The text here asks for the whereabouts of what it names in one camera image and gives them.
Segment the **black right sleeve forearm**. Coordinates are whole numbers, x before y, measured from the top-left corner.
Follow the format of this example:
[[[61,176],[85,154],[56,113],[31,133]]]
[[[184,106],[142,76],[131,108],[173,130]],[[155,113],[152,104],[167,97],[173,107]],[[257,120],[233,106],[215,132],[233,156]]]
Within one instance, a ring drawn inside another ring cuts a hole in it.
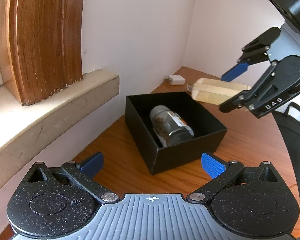
[[[290,102],[284,112],[273,112],[285,142],[300,193],[300,106]]]

